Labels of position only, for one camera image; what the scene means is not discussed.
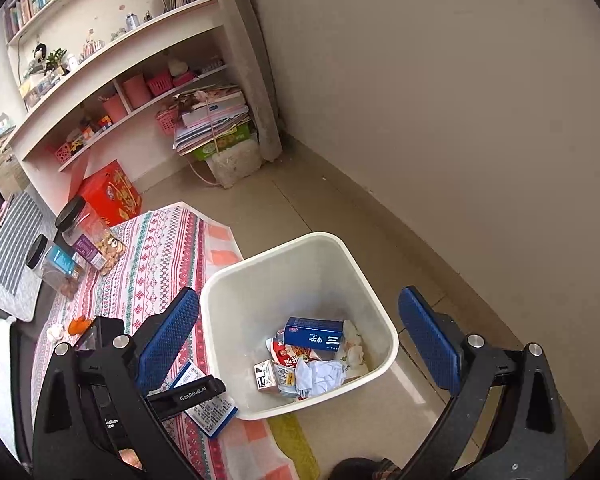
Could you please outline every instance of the glass jar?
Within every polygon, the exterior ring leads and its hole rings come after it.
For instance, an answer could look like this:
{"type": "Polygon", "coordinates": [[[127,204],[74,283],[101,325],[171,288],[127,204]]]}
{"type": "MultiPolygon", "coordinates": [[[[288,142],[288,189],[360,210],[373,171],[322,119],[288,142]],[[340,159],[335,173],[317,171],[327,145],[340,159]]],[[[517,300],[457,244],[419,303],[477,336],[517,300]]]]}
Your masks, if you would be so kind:
{"type": "Polygon", "coordinates": [[[95,209],[80,195],[75,196],[56,218],[62,238],[101,275],[107,274],[125,253],[118,240],[95,209]]]}
{"type": "Polygon", "coordinates": [[[68,300],[74,298],[84,276],[84,269],[42,234],[32,243],[25,263],[37,277],[68,300]]]}

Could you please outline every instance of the blue label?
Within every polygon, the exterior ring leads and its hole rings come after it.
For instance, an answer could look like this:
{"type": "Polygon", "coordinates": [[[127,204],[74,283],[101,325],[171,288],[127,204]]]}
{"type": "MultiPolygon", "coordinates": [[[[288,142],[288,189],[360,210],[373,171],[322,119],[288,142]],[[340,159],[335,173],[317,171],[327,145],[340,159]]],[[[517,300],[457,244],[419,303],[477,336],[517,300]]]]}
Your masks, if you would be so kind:
{"type": "Polygon", "coordinates": [[[62,270],[65,274],[72,275],[75,269],[75,262],[60,247],[53,246],[46,254],[46,259],[54,266],[62,270]]]}
{"type": "Polygon", "coordinates": [[[287,345],[337,351],[342,341],[342,321],[290,317],[285,326],[287,345]]]}

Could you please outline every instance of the orange object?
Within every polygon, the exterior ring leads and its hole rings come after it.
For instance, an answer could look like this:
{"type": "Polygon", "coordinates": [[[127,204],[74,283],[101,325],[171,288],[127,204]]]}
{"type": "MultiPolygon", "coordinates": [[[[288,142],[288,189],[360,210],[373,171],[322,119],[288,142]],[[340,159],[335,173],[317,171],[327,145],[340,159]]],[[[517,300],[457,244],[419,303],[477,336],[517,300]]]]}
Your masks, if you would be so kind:
{"type": "Polygon", "coordinates": [[[144,76],[142,74],[127,79],[122,83],[122,88],[125,90],[125,95],[129,100],[129,104],[131,104],[134,110],[147,104],[151,100],[151,92],[149,92],[149,87],[144,82],[144,76]]]}
{"type": "Polygon", "coordinates": [[[105,109],[112,123],[117,123],[128,116],[125,105],[122,103],[122,98],[118,94],[104,101],[102,107],[105,109]]]}
{"type": "Polygon", "coordinates": [[[85,178],[78,193],[109,227],[140,214],[142,198],[117,160],[85,178]]]}
{"type": "Polygon", "coordinates": [[[91,321],[86,319],[84,316],[80,316],[78,319],[72,319],[69,323],[69,328],[66,331],[69,335],[82,335],[89,328],[91,321]]]}
{"type": "Polygon", "coordinates": [[[233,251],[216,251],[211,249],[211,263],[214,265],[232,265],[239,261],[240,256],[233,251]]]}

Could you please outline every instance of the green box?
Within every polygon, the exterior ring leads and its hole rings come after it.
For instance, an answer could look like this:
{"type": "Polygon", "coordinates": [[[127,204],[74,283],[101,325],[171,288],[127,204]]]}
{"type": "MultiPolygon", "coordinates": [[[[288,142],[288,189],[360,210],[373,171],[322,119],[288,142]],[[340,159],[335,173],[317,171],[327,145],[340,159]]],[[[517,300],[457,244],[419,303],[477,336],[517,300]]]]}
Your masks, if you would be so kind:
{"type": "MultiPolygon", "coordinates": [[[[249,139],[251,137],[251,130],[249,128],[250,124],[250,122],[240,124],[239,126],[233,128],[230,133],[222,137],[217,137],[216,141],[218,142],[218,150],[223,152],[227,148],[235,146],[238,144],[238,142],[249,139]]],[[[216,144],[213,142],[213,140],[210,140],[208,143],[196,148],[191,153],[196,157],[197,160],[207,160],[215,152],[216,144]]]]}

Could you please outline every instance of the red gift box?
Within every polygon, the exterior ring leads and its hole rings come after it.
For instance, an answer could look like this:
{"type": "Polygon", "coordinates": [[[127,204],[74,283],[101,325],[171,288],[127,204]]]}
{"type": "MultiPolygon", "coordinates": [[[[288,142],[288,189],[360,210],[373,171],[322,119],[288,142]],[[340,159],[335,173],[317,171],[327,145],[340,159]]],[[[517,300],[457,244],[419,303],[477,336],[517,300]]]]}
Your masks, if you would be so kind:
{"type": "Polygon", "coordinates": [[[85,178],[78,194],[91,204],[109,226],[138,216],[142,207],[142,198],[117,160],[85,178]]]}

